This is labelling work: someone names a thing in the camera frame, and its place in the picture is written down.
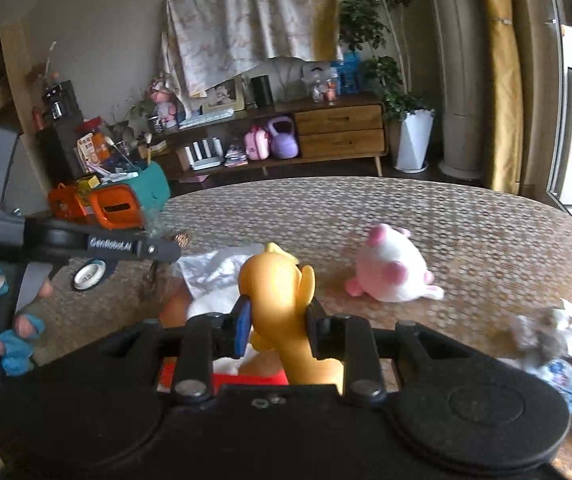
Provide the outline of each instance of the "keyboard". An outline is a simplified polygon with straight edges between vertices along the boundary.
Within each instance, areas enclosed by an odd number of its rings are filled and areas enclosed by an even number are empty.
[[[226,108],[225,110],[218,112],[208,112],[206,114],[198,115],[197,117],[191,117],[190,119],[183,120],[179,123],[179,129],[184,130],[186,128],[194,128],[195,126],[201,126],[202,124],[228,119],[232,117],[234,113],[235,111],[232,108]]]

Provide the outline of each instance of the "white ring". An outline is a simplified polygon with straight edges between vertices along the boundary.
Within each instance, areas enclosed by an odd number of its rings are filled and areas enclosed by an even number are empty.
[[[101,260],[94,260],[93,263],[83,266],[77,270],[73,283],[77,290],[88,290],[97,285],[106,272],[106,263]]]

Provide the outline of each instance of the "tall indoor plant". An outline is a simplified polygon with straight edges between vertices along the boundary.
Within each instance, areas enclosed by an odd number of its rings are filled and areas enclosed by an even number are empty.
[[[363,63],[366,79],[377,86],[384,101],[386,117],[401,122],[402,135],[396,167],[402,171],[422,171],[432,129],[433,112],[409,91],[410,59],[404,60],[397,28],[390,7],[408,6],[412,0],[344,0],[339,13],[339,39],[354,52],[367,44],[372,59]],[[379,20],[383,9],[387,26]],[[384,34],[393,38],[399,65],[389,56],[378,56],[375,49],[385,44]]]

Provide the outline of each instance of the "pink ear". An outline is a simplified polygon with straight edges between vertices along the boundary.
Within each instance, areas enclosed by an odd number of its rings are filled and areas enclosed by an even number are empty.
[[[400,264],[399,262],[390,262],[389,264],[386,264],[381,273],[384,280],[392,283],[393,285],[401,285],[408,279],[408,269],[406,269],[405,265]]]
[[[393,229],[395,231],[399,231],[403,236],[405,236],[406,238],[410,238],[410,231],[408,231],[408,229],[405,229],[403,227],[393,227]]]
[[[377,224],[370,230],[368,235],[368,245],[376,246],[379,245],[386,239],[386,224]]]

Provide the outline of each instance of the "yellow fabric strip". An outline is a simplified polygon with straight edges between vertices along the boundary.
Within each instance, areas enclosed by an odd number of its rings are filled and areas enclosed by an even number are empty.
[[[486,0],[490,58],[494,89],[494,124],[486,185],[518,193],[523,151],[524,121],[521,70],[512,0]]]
[[[311,0],[313,20],[311,34],[313,54],[317,61],[332,61],[337,58],[339,34],[339,1]]]

